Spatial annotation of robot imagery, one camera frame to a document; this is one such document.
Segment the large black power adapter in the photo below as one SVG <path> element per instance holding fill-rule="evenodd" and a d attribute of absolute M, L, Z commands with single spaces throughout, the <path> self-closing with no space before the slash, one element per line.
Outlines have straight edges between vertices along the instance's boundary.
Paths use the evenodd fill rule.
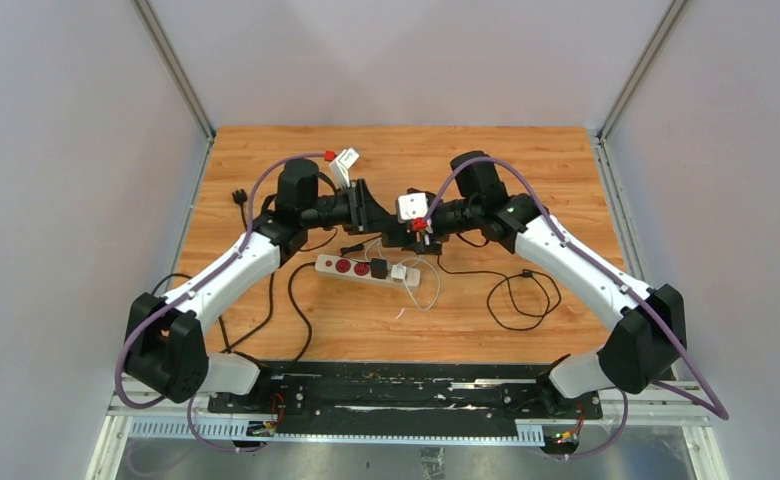
<path fill-rule="evenodd" d="M 430 195 L 432 195 L 432 193 L 428 192 L 428 191 L 415 189 L 415 188 L 408 188 L 407 191 L 406 191 L 406 195 L 407 196 L 424 197 L 424 198 L 427 199 Z"/>

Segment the white red power strip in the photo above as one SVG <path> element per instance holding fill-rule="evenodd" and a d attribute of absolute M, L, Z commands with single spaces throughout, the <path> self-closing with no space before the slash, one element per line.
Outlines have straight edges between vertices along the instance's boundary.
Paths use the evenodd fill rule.
<path fill-rule="evenodd" d="M 321 254 L 314 263 L 315 271 L 331 278 L 417 290 L 422 273 L 414 267 L 391 263 L 384 259 L 354 260 L 342 256 Z"/>

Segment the small black plug adapter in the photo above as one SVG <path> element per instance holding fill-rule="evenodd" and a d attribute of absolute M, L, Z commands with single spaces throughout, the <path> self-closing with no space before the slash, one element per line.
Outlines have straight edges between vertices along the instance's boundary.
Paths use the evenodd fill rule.
<path fill-rule="evenodd" d="M 380 257 L 370 257 L 368 250 L 373 246 L 378 246 L 380 240 L 376 238 L 370 243 L 361 243 L 358 245 L 351 245 L 342 247 L 340 249 L 340 256 L 345 257 L 348 254 L 362 252 L 364 259 L 354 263 L 352 271 L 358 277 L 366 278 L 369 276 L 372 279 L 387 280 L 390 275 L 390 266 L 386 259 Z"/>

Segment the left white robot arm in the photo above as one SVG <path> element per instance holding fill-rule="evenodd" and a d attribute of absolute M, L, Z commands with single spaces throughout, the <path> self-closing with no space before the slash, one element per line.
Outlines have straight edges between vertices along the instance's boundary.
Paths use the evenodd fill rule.
<path fill-rule="evenodd" d="M 230 393 L 249 413 L 264 411 L 272 386 L 255 362 L 235 353 L 210 353 L 206 332 L 250 287 L 274 274 L 306 243 L 312 229 L 341 226 L 354 233 L 388 232 L 389 214 L 356 192 L 353 148 L 327 151 L 332 186 L 318 192 L 317 154 L 285 158 L 264 170 L 277 173 L 271 207 L 256 212 L 258 189 L 247 195 L 243 233 L 200 273 L 162 295 L 143 293 L 131 305 L 114 370 L 115 392 L 134 409 L 163 400 L 183 403 L 200 393 Z"/>

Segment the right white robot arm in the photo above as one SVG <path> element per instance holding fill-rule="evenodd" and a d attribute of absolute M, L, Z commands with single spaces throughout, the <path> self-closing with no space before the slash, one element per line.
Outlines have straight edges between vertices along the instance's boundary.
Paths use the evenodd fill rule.
<path fill-rule="evenodd" d="M 652 287 L 619 270 L 572 235 L 542 204 L 526 179 L 520 194 L 507 191 L 497 170 L 516 170 L 482 151 L 453 159 L 447 178 L 460 197 L 409 190 L 396 200 L 396 217 L 415 239 L 431 246 L 468 230 L 539 267 L 572 291 L 608 329 L 606 342 L 556 361 L 544 374 L 537 403 L 562 417 L 577 397 L 617 388 L 639 394 L 659 381 L 686 351 L 682 294 L 669 284 Z"/>

